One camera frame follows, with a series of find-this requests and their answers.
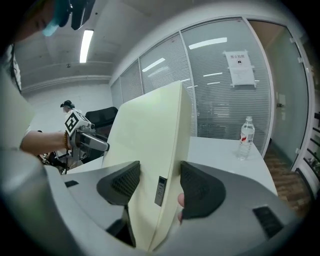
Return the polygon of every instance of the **wall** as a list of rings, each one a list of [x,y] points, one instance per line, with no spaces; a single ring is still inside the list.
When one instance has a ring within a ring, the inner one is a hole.
[[[65,129],[65,114],[60,105],[66,100],[72,101],[75,108],[81,110],[83,114],[113,106],[108,84],[77,82],[77,84],[51,86],[23,96],[36,112],[30,128],[43,132],[57,132]]]
[[[261,0],[224,0],[205,3],[175,14],[159,24],[147,35],[141,31],[141,40],[131,45],[131,47],[126,46],[126,54],[124,54],[123,49],[120,50],[119,55],[124,57],[115,62],[110,85],[112,85],[121,73],[139,56],[166,37],[194,24],[226,16],[256,16],[262,19],[283,21],[289,24],[292,31],[298,37],[304,34],[304,29],[293,14],[288,11],[287,8],[279,6],[276,3],[271,4]]]

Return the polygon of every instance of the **person's arm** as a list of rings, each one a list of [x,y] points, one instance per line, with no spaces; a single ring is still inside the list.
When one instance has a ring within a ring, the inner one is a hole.
[[[23,138],[20,149],[35,156],[66,149],[65,133],[31,130]]]

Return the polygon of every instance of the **black gripper pad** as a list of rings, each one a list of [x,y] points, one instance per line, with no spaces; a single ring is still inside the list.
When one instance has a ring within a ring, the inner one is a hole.
[[[219,179],[185,161],[181,162],[180,184],[184,192],[184,220],[209,216],[226,198],[225,185]]]
[[[126,206],[140,182],[140,162],[134,161],[126,167],[100,179],[96,190],[112,205]]]

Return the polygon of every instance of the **cream board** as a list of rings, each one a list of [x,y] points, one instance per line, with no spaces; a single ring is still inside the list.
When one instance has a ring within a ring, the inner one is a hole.
[[[136,247],[154,250],[166,237],[178,206],[180,162],[189,151],[192,104],[180,81],[130,100],[119,108],[102,167],[140,161],[140,183],[128,204]],[[161,207],[159,176],[166,178]]]

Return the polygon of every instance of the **paper sign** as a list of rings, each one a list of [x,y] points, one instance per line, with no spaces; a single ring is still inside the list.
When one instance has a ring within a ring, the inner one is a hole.
[[[244,51],[225,51],[228,62],[232,86],[254,85],[256,87],[253,66],[251,65],[248,52]]]
[[[233,86],[255,84],[255,77],[252,72],[252,68],[230,68],[230,74]]]

